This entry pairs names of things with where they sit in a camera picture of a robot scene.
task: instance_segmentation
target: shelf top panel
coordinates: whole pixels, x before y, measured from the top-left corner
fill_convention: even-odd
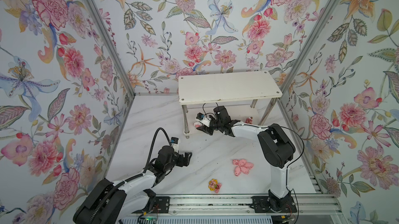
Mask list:
[[[231,102],[281,97],[269,72],[233,72],[179,77],[179,103]]]

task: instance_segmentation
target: floral wallpaper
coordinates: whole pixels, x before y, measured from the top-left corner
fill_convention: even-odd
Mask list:
[[[0,222],[71,223],[132,98],[82,0],[0,0],[0,18]]]
[[[282,85],[328,0],[95,0],[138,93],[182,75],[268,70]]]
[[[341,0],[283,103],[353,224],[399,222],[399,9]]]

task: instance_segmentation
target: red flower bud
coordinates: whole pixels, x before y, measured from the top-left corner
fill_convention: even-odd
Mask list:
[[[59,41],[61,42],[61,44],[63,45],[67,45],[68,44],[68,37],[65,36],[65,34],[60,34],[59,35]]]
[[[56,162],[61,161],[62,157],[64,156],[63,152],[58,153],[57,158],[55,159]]]
[[[60,48],[58,48],[57,52],[58,52],[58,56],[62,57],[65,54],[65,49],[60,47]]]
[[[61,165],[58,164],[57,167],[53,169],[54,176],[57,177],[61,173],[61,171],[62,171]]]
[[[343,125],[342,125],[342,129],[343,129],[344,131],[346,131],[346,132],[349,131],[349,127],[348,127],[346,124],[343,124]]]
[[[267,8],[264,12],[263,15],[265,15],[266,17],[269,17],[270,15],[273,14],[273,9],[272,8]]]
[[[339,121],[338,119],[334,119],[334,120],[332,120],[332,124],[333,124],[335,127],[338,127],[338,126],[340,125],[340,121]]]

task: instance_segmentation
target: marble surface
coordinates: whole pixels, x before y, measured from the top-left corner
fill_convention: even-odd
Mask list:
[[[262,116],[268,99],[258,100],[256,109]],[[249,104],[250,101],[224,103],[223,105]],[[202,112],[202,105],[189,105],[188,110]],[[220,194],[261,194],[270,188],[270,165],[263,156],[259,142],[245,138],[225,136],[215,132],[183,136],[183,113],[177,96],[137,96],[112,159],[107,179],[116,180],[142,171],[147,161],[152,137],[158,127],[163,127],[169,137],[179,138],[179,153],[192,152],[188,167],[175,167],[165,179],[152,188],[157,194],[214,194],[208,188],[211,179],[222,183]],[[287,126],[280,109],[275,106],[265,125],[278,123]],[[291,138],[290,131],[285,130]],[[164,134],[158,133],[152,157],[167,145]],[[298,149],[294,159],[299,156]],[[234,175],[232,159],[247,159],[254,164],[249,174]],[[292,164],[289,187],[296,193],[315,193],[301,159]]]

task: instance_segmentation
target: cluster of pink pig toys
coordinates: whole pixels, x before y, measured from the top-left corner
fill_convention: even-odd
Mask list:
[[[233,160],[233,164],[237,165],[237,167],[234,170],[234,175],[239,176],[242,173],[248,174],[249,171],[253,168],[253,163],[252,162],[247,162],[247,160],[242,159],[242,160]]]

